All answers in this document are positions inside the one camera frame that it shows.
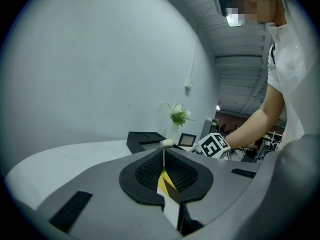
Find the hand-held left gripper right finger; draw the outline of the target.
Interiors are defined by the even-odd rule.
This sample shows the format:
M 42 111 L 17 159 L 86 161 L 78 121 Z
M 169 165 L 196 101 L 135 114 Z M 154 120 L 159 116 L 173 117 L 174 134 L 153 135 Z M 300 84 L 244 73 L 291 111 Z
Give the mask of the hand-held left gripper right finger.
M 234 204 L 260 166 L 167 148 L 164 167 L 179 193 L 177 230 L 186 236 L 208 225 Z

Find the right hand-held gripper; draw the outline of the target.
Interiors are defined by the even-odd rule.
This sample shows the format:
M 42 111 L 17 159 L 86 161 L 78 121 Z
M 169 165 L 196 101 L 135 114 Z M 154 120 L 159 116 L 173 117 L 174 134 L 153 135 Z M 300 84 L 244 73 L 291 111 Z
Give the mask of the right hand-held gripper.
M 230 149 L 230 145 L 220 133 L 210 133 L 200 139 L 191 152 L 209 158 L 223 159 Z

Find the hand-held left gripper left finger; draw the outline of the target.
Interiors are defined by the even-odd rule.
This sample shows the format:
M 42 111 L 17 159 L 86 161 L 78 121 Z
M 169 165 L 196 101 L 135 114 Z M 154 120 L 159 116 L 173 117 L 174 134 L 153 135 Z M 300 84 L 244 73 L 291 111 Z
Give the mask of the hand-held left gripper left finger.
M 158 194 L 161 149 L 91 166 L 49 195 L 38 212 L 76 240 L 177 240 Z

